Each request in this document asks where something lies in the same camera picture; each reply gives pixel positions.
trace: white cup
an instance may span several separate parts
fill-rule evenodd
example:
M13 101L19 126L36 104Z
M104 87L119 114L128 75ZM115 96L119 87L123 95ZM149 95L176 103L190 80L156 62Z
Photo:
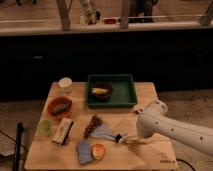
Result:
M62 92L69 93L72 90L72 80L69 77L64 77L59 80L58 85Z

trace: wall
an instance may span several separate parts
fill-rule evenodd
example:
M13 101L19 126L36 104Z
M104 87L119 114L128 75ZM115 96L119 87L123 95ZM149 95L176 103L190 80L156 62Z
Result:
M212 32L0 37L0 99L46 97L52 81L87 81L89 74L132 74L158 91L212 88Z

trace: wooden table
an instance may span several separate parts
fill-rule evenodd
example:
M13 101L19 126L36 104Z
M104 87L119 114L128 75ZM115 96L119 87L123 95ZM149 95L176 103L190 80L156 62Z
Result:
M137 115L134 110L144 108L157 99L153 83L135 83L138 105L128 109L90 109L85 102L86 83L74 82L69 96L73 101L70 118L74 125L69 134L69 143L61 146L51 142L50 137L44 137L37 132L34 136L27 156L27 170L175 170L177 162L170 139L155 134L150 143L140 145L117 144L103 139L89 139L91 145L102 143L105 146L105 156L102 160L80 165L76 144L83 139L83 132L94 114L106 122L113 132L127 131L136 134L135 123ZM41 119L47 118L48 103L57 96L64 95L53 83L50 89ZM53 121L54 130L59 123Z

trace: green cup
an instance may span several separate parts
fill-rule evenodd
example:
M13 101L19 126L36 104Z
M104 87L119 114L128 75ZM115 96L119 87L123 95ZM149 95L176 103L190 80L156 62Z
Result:
M52 123L50 120L42 120L38 125L38 133L44 136L50 136L52 133Z

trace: orange bowl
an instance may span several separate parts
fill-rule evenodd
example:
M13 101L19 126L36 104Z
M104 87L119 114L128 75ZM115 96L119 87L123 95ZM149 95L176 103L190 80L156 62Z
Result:
M71 114L72 100L67 97L57 97L50 101L47 113L53 119L61 120L68 118Z

